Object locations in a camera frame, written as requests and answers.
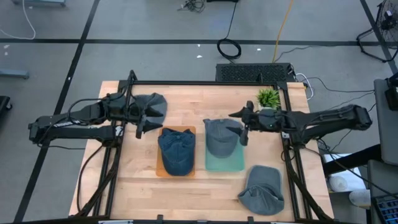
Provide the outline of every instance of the denim cap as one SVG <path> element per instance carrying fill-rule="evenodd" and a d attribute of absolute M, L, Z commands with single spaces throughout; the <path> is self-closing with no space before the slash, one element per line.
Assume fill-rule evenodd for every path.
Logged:
<path fill-rule="evenodd" d="M 259 215 L 275 215 L 284 209 L 282 181 L 279 170 L 253 166 L 246 180 L 246 188 L 238 195 L 241 203 Z"/>
<path fill-rule="evenodd" d="M 217 158 L 229 157 L 235 150 L 239 136 L 226 127 L 243 129 L 242 124 L 232 119 L 204 119 L 203 122 L 209 152 Z"/>
<path fill-rule="evenodd" d="M 184 132 L 164 128 L 158 138 L 165 170 L 170 175 L 188 175 L 195 160 L 195 135 L 189 130 Z"/>
<path fill-rule="evenodd" d="M 151 95 L 135 95 L 134 98 L 140 105 L 151 107 L 163 114 L 161 117 L 146 117 L 146 120 L 157 124 L 163 123 L 167 112 L 167 102 L 163 95 L 153 93 Z"/>

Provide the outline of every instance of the orange tray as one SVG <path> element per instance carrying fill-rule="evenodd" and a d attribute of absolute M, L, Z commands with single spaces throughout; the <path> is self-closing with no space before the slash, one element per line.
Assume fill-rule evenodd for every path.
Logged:
<path fill-rule="evenodd" d="M 162 135 L 164 128 L 169 128 L 174 131 L 180 131 L 180 132 L 183 132 L 183 131 L 189 129 L 193 134 L 196 135 L 196 128 L 194 126 L 164 126 L 163 128 L 160 129 L 159 136 Z M 193 177 L 194 175 L 195 175 L 195 162 L 193 163 L 192 171 L 188 175 L 185 175 L 185 176 L 170 175 L 164 168 L 163 159 L 162 159 L 162 151 L 160 150 L 160 146 L 157 146 L 156 176 L 184 178 L 184 177 Z"/>

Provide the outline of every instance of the gray floor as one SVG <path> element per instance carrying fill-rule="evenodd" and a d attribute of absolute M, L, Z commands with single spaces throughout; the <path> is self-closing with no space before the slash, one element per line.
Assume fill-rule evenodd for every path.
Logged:
<path fill-rule="evenodd" d="M 37 38 L 79 39 L 92 3 L 93 0 L 68 0 L 66 8 L 33 4 L 27 13 Z M 209 3 L 201 14 L 177 12 L 181 3 L 183 0 L 101 0 L 88 38 L 220 39 L 226 35 L 232 3 Z M 368 0 L 368 4 L 375 16 L 378 1 Z M 229 38 L 275 40 L 288 5 L 288 0 L 241 1 L 236 7 Z M 1 28 L 8 33 L 31 35 L 21 6 L 11 1 L 0 1 L 0 21 Z M 281 40 L 355 40 L 368 28 L 370 24 L 359 0 L 296 0 Z M 377 39 L 372 34 L 366 40 Z M 0 223 L 13 221 L 39 153 L 39 148 L 27 138 L 27 124 L 54 112 L 76 47 L 77 44 L 0 44 L 0 67 L 26 69 L 31 75 L 28 80 L 0 78 L 0 95 L 10 96 L 14 103 L 0 129 Z M 294 47 L 280 45 L 279 52 Z M 239 63 L 272 60 L 273 45 L 242 45 L 242 48 Z M 366 48 L 383 56 L 380 47 Z M 392 75 L 388 64 L 361 54 L 357 46 L 297 50 L 284 55 L 279 62 L 290 62 L 296 72 L 320 77 L 328 87 L 340 90 L 370 90 L 375 78 Z M 130 69 L 136 71 L 140 80 L 214 80 L 217 63 L 228 61 L 219 55 L 216 45 L 211 44 L 86 44 L 63 110 L 80 98 L 96 97 L 103 80 L 124 79 Z M 311 83 L 315 89 L 315 96 L 309 101 L 312 111 L 325 110 L 361 96 L 360 93 L 330 93 L 318 81 Z M 370 108 L 374 97 L 369 95 L 354 102 Z M 371 116 L 373 126 L 367 131 L 353 131 L 336 151 L 356 152 L 378 143 L 376 110 Z M 331 134 L 325 140 L 334 146 L 345 132 Z M 85 142 L 62 141 L 60 144 L 84 146 Z M 68 215 L 82 155 L 81 151 L 49 151 L 25 221 Z M 331 199 L 336 218 L 364 223 L 364 210 L 352 206 L 346 195 L 332 195 Z"/>

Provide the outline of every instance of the wooden tabletop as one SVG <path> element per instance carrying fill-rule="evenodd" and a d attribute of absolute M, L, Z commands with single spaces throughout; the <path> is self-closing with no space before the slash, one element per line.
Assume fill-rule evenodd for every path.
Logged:
<path fill-rule="evenodd" d="M 118 82 L 103 82 L 100 97 L 116 92 Z M 205 129 L 203 119 L 228 118 L 239 111 L 247 100 L 256 101 L 256 93 L 266 86 L 195 86 L 195 85 L 134 85 L 133 94 L 164 95 L 168 103 L 165 126 L 196 127 L 195 176 L 192 178 L 164 178 L 155 174 L 157 137 L 153 130 L 135 138 L 136 127 L 127 125 L 119 164 L 111 218 L 150 219 L 163 215 L 165 220 L 224 220 L 294 221 L 285 163 L 280 159 L 282 143 L 279 133 L 249 133 L 244 149 L 245 169 L 241 172 L 208 172 L 205 169 Z M 309 112 L 302 83 L 288 83 L 290 104 L 295 111 Z M 88 140 L 83 161 L 100 146 Z M 318 151 L 315 141 L 307 145 Z M 87 165 L 81 183 L 81 206 L 98 186 L 105 150 Z M 318 155 L 301 151 L 307 189 L 325 213 L 333 217 L 321 160 Z M 237 195 L 244 189 L 247 171 L 254 165 L 275 167 L 282 175 L 283 211 L 276 215 L 256 215 L 246 209 Z M 304 217 L 300 191 L 296 188 L 301 217 Z M 103 199 L 108 196 L 105 190 Z M 75 214 L 76 192 L 70 208 Z"/>

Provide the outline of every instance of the white cable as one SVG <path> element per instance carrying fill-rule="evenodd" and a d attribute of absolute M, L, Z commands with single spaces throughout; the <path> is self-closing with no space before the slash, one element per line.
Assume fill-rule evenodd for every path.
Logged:
<path fill-rule="evenodd" d="M 30 28 L 32 28 L 32 30 L 33 30 L 33 37 L 32 37 L 32 38 L 30 38 L 30 37 L 16 37 L 16 36 L 13 36 L 13 35 L 10 35 L 10 34 L 6 33 L 6 32 L 5 32 L 4 30 L 2 30 L 2 29 L 0 29 L 0 31 L 1 31 L 4 35 L 9 36 L 9 37 L 11 37 L 11 38 L 20 39 L 20 40 L 33 40 L 33 39 L 35 39 L 35 37 L 36 37 L 36 30 L 33 28 L 32 24 L 30 23 L 29 18 L 27 17 L 26 10 L 25 10 L 25 0 L 22 0 L 22 8 L 24 9 L 24 14 L 25 14 L 25 17 L 26 17 L 26 21 L 29 23 Z"/>
<path fill-rule="evenodd" d="M 296 75 L 302 75 L 302 76 L 304 77 L 305 81 L 306 81 L 307 84 L 308 84 L 308 87 L 309 87 L 310 90 L 311 90 L 311 96 L 310 96 L 309 98 L 307 98 L 307 100 L 311 100 L 311 98 L 313 97 L 313 89 L 312 89 L 312 87 L 311 87 L 310 81 L 309 81 L 309 80 L 307 79 L 307 77 L 306 77 L 304 74 L 302 74 L 302 73 L 297 73 Z"/>

